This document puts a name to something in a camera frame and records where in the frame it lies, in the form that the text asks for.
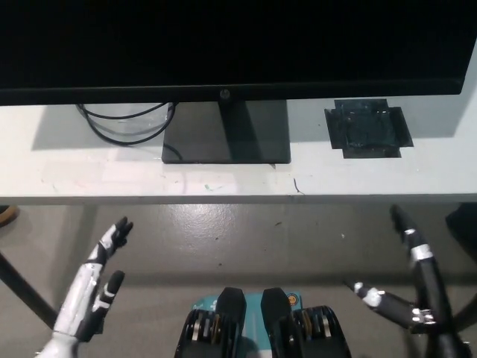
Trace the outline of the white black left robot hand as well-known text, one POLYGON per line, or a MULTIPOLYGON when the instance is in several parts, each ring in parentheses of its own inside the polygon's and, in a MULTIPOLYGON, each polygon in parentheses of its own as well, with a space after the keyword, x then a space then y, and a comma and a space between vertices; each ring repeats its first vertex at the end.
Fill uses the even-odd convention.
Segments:
POLYGON ((110 281, 101 286, 101 275, 107 261, 127 243, 133 223, 123 217, 99 239, 86 261, 82 263, 60 308, 53 332, 88 342, 101 334, 104 319, 124 279, 116 271, 110 281))

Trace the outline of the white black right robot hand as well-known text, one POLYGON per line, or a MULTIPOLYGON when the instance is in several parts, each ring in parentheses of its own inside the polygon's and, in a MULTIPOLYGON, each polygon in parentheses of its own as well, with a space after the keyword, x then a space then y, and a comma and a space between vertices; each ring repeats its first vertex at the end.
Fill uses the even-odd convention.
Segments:
POLYGON ((394 230, 407 253, 417 298, 414 303, 359 280, 347 286, 373 312, 411 334, 428 338, 427 357, 471 357, 458 332, 439 265, 415 221, 399 206, 390 208, 394 230))

